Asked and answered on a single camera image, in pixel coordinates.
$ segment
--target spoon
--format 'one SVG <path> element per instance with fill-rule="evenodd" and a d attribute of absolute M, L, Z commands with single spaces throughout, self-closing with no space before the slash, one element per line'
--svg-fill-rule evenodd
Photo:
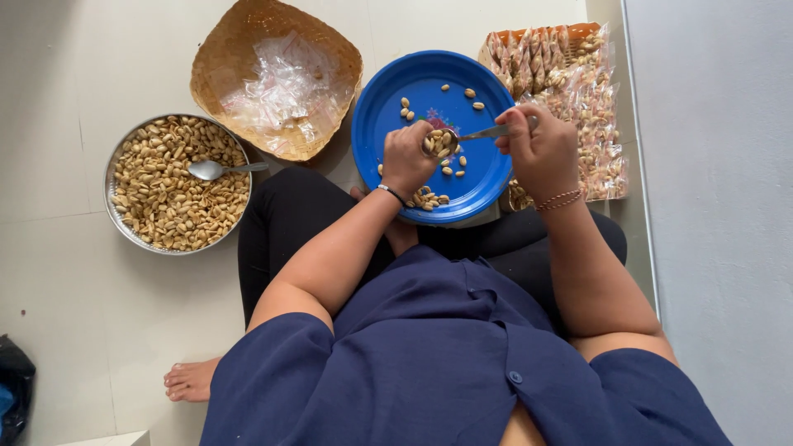
<path fill-rule="evenodd" d="M 529 116 L 528 121 L 530 131 L 537 128 L 538 122 L 536 116 Z M 495 127 L 484 129 L 475 133 L 470 133 L 465 136 L 457 136 L 457 133 L 455 133 L 452 129 L 443 129 L 443 131 L 445 133 L 451 134 L 451 141 L 449 141 L 449 144 L 446 144 L 446 148 L 448 148 L 449 152 L 451 153 L 454 153 L 454 150 L 461 141 L 478 140 L 480 138 L 497 138 L 499 136 L 505 136 L 509 134 L 509 129 L 507 128 L 506 124 L 496 125 Z M 421 147 L 425 152 L 427 152 L 427 149 L 423 146 L 423 144 Z"/>
<path fill-rule="evenodd" d="M 187 168 L 187 171 L 197 178 L 213 180 L 220 178 L 226 172 L 257 172 L 263 171 L 269 166 L 270 165 L 268 163 L 253 163 L 239 167 L 223 167 L 214 161 L 203 160 L 198 161 L 197 163 L 192 163 Z"/>

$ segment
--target black pants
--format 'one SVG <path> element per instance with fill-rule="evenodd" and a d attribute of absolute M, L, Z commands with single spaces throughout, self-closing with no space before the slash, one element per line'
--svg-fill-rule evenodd
<path fill-rule="evenodd" d="M 356 203 L 335 184 L 304 167 L 286 168 L 259 185 L 239 223 L 237 259 L 246 327 L 262 292 L 292 255 Z M 624 264 L 627 244 L 623 231 L 603 215 L 592 213 L 592 218 Z M 472 228 L 420 226 L 418 231 L 422 244 L 448 259 L 487 259 L 539 302 L 557 333 L 566 332 L 554 300 L 546 229 L 534 209 Z M 358 286 L 375 278 L 393 260 L 383 237 Z"/>

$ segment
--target black bag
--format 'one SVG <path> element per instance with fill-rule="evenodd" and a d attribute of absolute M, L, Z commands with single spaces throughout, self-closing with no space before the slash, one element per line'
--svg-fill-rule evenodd
<path fill-rule="evenodd" d="M 28 423 L 33 398 L 33 376 L 36 366 L 28 356 L 8 338 L 0 336 L 0 384 L 14 396 L 14 403 L 2 418 L 0 446 L 10 446 L 19 438 Z"/>

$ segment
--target black bracelet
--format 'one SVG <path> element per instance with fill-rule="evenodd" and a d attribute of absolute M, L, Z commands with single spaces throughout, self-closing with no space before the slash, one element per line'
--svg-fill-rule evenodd
<path fill-rule="evenodd" d="M 394 192 L 394 189 L 391 189 L 390 187 L 386 186 L 385 184 L 378 184 L 378 185 L 377 185 L 377 188 L 378 188 L 378 189 L 382 189 L 382 190 L 385 190 L 385 191 L 388 191 L 388 192 L 390 192 L 390 193 L 391 193 L 391 195 L 393 195 L 394 197 L 396 197 L 396 199 L 397 199 L 397 200 L 399 200 L 399 201 L 400 201 L 400 203 L 402 203 L 402 206 L 407 206 L 407 204 L 404 202 L 404 200 L 402 199 L 402 197 L 400 197 L 400 196 L 399 196 L 399 194 L 398 194 L 397 192 Z"/>

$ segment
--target bracelet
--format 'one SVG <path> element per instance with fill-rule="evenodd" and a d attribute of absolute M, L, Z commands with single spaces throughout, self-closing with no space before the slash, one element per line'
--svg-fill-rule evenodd
<path fill-rule="evenodd" d="M 390 193 L 391 193 L 391 195 L 393 195 L 394 197 L 396 197 L 396 199 L 397 199 L 397 200 L 399 200 L 399 202 L 400 202 L 400 203 L 402 203 L 402 206 L 403 206 L 403 207 L 408 205 L 407 203 L 405 203 L 405 202 L 404 202 L 404 200 L 402 199 L 402 197 L 400 197 L 400 196 L 399 196 L 399 194 L 398 194 L 397 192 L 395 192 L 395 191 L 394 191 L 394 189 L 391 189 L 390 187 L 386 186 L 385 184 L 378 184 L 378 185 L 377 185 L 377 188 L 378 188 L 378 189 L 385 190 L 386 192 L 390 192 Z"/>
<path fill-rule="evenodd" d="M 563 203 L 560 203 L 560 204 L 558 204 L 558 205 L 554 205 L 554 206 L 549 206 L 549 205 L 550 205 L 550 203 L 552 203 L 552 202 L 554 202 L 554 201 L 558 200 L 559 198 L 567 197 L 568 195 L 572 195 L 573 197 L 572 197 L 572 198 L 570 198 L 570 199 L 569 199 L 568 201 L 566 201 L 566 202 L 563 202 Z M 571 190 L 570 192 L 565 192 L 564 194 L 559 194 L 559 195 L 557 195 L 556 197 L 553 197 L 553 198 L 551 198 L 550 200 L 547 200 L 547 201 L 545 201 L 545 202 L 544 202 L 544 203 L 542 203 L 541 205 L 535 206 L 534 208 L 535 208 L 537 211 L 541 211 L 541 210 L 551 210 L 551 209 L 560 208 L 560 207 L 562 207 L 562 206 L 567 206 L 568 204 L 570 204 L 570 203 L 572 203 L 572 202 L 575 202 L 575 201 L 576 201 L 578 198 L 581 198 L 581 196 L 583 196 L 583 195 L 584 195 L 584 190 L 583 190 L 583 189 L 575 189 L 575 190 Z"/>

